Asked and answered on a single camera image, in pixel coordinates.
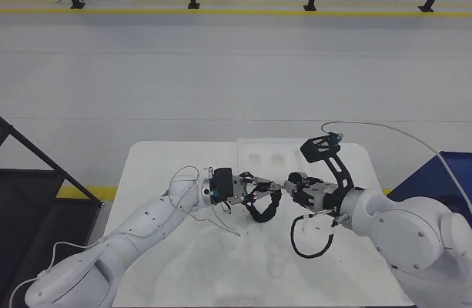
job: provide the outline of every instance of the black bracket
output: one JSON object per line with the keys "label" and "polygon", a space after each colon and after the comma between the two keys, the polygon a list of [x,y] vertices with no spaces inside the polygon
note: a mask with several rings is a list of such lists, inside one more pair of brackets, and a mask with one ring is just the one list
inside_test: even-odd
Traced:
{"label": "black bracket", "polygon": [[316,11],[316,6],[314,6],[314,0],[307,1],[307,4],[304,5],[304,11]]}
{"label": "black bracket", "polygon": [[419,10],[421,10],[424,13],[432,13],[434,12],[434,10],[432,9],[433,4],[434,4],[434,0],[427,0],[424,5],[419,6]]}
{"label": "black bracket", "polygon": [[80,0],[72,0],[72,7],[70,9],[82,9],[85,6],[85,3],[80,2]]}
{"label": "black bracket", "polygon": [[196,0],[190,0],[188,9],[199,9],[199,3],[197,3]]}
{"label": "black bracket", "polygon": [[323,200],[324,209],[335,209],[335,212],[329,214],[332,217],[340,214],[342,200],[349,190],[353,188],[353,181],[349,170],[347,170],[337,155],[341,149],[339,145],[341,140],[342,136],[340,134],[331,132],[327,136],[309,139],[300,147],[300,151],[307,162],[324,161],[333,176],[335,176],[338,188],[332,194],[326,194]]}

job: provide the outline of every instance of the metal rod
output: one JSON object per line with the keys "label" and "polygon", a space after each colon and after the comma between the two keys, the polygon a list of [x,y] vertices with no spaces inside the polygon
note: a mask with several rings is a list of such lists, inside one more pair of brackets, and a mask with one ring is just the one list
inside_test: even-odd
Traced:
{"label": "metal rod", "polygon": [[16,130],[10,123],[6,122],[0,116],[0,127],[6,129],[10,135],[17,139],[22,145],[31,150],[36,154],[40,159],[42,159],[46,164],[51,168],[56,170],[62,177],[64,177],[68,182],[70,182],[74,187],[78,188],[84,195],[91,199],[94,203],[97,203],[99,207],[102,207],[102,201],[97,199],[90,191],[87,190],[82,184],[80,184],[76,179],[70,176],[63,168],[61,168],[57,163],[55,163],[49,156],[47,156],[43,151],[41,151],[37,146],[35,146],[30,140],[28,140],[24,135],[22,135],[18,130]]}

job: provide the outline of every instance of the black cable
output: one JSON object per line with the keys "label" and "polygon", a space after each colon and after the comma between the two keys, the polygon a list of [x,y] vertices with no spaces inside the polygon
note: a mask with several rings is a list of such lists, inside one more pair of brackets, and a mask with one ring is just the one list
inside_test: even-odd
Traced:
{"label": "black cable", "polygon": [[248,203],[244,203],[244,205],[249,211],[249,214],[251,214],[251,216],[257,223],[266,223],[275,216],[276,208],[279,207],[280,199],[282,198],[282,192],[280,190],[272,192],[270,194],[270,197],[272,198],[272,202],[263,211],[263,213],[260,213],[258,209],[256,209],[256,207],[254,206],[254,204],[248,206]]}
{"label": "black cable", "polygon": [[224,212],[228,212],[229,214],[233,212],[233,209],[230,207],[230,205],[226,201],[224,201],[223,204],[225,204],[227,206],[227,209],[228,209],[227,211],[224,210]]}
{"label": "black cable", "polygon": [[[309,218],[313,218],[314,215],[313,214],[309,214],[308,215]],[[296,228],[296,223],[299,221],[299,220],[302,220],[304,219],[304,215],[302,216],[299,216],[299,217],[296,217],[294,219],[294,221],[292,222],[292,226],[290,227],[290,242],[292,243],[292,248],[294,248],[294,251],[297,253],[298,256],[304,258],[304,259],[314,259],[314,258],[317,258],[318,256],[322,256],[330,247],[331,247],[331,243],[333,241],[333,234],[330,234],[328,236],[328,243],[326,243],[325,245],[325,248],[323,248],[323,250],[321,250],[320,252],[318,253],[314,253],[313,255],[305,255],[303,253],[301,253],[297,247],[296,247],[296,243],[294,242],[294,229]],[[334,228],[336,225],[338,225],[338,223],[336,223],[336,221],[334,220],[332,223],[331,223],[331,227]]]}
{"label": "black cable", "polygon": [[[239,176],[242,178],[242,181],[245,181],[247,183],[253,182],[254,175],[251,174],[251,172],[243,172],[239,174]],[[256,195],[257,193],[263,193],[268,191],[268,187],[271,182],[266,182],[266,183],[259,183],[256,185],[256,187],[253,189],[251,193],[246,195],[244,197],[244,200],[242,201],[242,204],[244,204],[249,211],[249,214],[251,214],[251,217],[256,221],[257,223],[266,223],[270,221],[276,214],[276,208],[279,207],[280,204],[280,199],[282,198],[282,192],[280,189],[270,193],[270,197],[272,198],[272,202],[268,205],[268,207],[263,211],[263,213],[260,213],[258,209],[254,206],[254,201],[256,201]]]}

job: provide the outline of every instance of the black post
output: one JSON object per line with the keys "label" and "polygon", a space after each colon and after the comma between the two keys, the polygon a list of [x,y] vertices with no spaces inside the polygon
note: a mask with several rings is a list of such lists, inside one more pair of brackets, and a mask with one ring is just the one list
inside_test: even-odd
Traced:
{"label": "black post", "polygon": [[76,179],[70,176],[63,168],[61,168],[57,163],[55,163],[49,156],[47,156],[43,151],[41,151],[37,146],[35,146],[30,140],[28,140],[24,135],[22,135],[18,130],[15,129],[10,123],[6,122],[0,116],[0,127],[10,133],[15,139],[17,139],[22,145],[31,150],[36,154],[40,159],[42,159],[46,164],[51,168],[56,170],[62,177],[64,177],[68,182],[70,182],[74,187],[78,188],[85,196],[88,196],[94,203],[97,203],[99,207],[103,207],[102,201],[97,199],[87,188],[83,187]]}
{"label": "black post", "polygon": [[419,9],[424,12],[424,13],[432,13],[434,10],[432,9],[432,6],[434,4],[434,0],[427,0],[426,4],[419,6]]}
{"label": "black post", "polygon": [[71,9],[77,8],[77,9],[82,9],[85,6],[85,3],[80,2],[80,0],[72,0],[72,7]]}
{"label": "black post", "polygon": [[307,5],[304,5],[304,11],[316,11],[314,0],[307,0]]}
{"label": "black post", "polygon": [[198,9],[199,3],[196,3],[196,0],[189,0],[188,9]]}

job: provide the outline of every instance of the blue panel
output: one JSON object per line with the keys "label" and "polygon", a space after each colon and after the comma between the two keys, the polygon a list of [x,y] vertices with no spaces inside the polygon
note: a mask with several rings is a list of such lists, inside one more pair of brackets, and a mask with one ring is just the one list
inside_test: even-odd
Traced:
{"label": "blue panel", "polygon": [[[472,153],[442,152],[441,155],[472,202]],[[453,212],[465,216],[472,227],[468,206],[437,156],[388,194],[393,201],[414,196],[426,196],[442,202]]]}

